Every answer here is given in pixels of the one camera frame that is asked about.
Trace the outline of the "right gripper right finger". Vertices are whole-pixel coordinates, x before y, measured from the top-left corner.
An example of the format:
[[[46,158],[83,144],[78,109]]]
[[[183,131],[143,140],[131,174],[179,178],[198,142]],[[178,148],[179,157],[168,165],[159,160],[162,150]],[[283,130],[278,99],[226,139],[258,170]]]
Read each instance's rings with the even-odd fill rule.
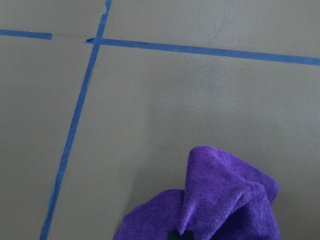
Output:
[[[181,240],[193,240],[193,232],[192,231],[185,231],[181,235]]]

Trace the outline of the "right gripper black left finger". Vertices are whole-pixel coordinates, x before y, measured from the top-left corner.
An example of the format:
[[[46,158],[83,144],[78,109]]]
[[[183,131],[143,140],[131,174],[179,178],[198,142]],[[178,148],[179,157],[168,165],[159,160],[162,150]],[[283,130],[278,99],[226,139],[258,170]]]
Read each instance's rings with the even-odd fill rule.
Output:
[[[171,230],[167,234],[168,240],[179,240],[179,232],[176,230]]]

